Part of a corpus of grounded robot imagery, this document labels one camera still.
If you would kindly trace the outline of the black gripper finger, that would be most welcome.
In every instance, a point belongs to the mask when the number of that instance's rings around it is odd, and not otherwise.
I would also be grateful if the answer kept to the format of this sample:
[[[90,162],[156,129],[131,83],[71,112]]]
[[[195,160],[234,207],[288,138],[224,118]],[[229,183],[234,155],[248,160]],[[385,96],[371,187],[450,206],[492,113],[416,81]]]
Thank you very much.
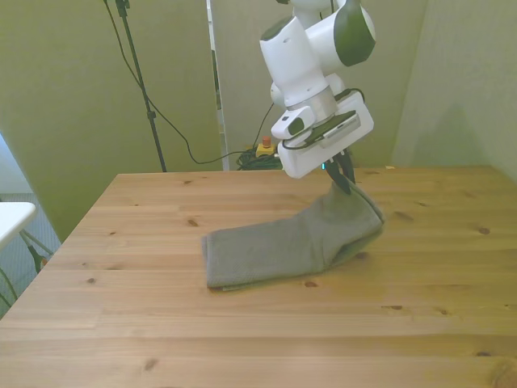
[[[351,160],[351,156],[347,150],[344,150],[340,154],[339,164],[342,168],[343,174],[348,178],[348,180],[352,183],[355,183],[355,171]]]
[[[351,194],[351,187],[348,178],[343,173],[341,165],[336,161],[325,162],[325,171],[329,177],[334,181],[335,185],[338,186],[347,195]]]

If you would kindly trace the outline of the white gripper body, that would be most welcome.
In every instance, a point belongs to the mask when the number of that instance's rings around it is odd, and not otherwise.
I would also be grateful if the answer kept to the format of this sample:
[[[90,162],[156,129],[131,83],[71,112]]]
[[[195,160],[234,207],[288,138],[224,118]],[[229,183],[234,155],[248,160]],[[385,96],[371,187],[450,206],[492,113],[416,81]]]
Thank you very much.
[[[338,102],[337,114],[329,121],[278,144],[283,169],[288,176],[301,179],[361,140],[373,128],[363,96],[353,91]]]

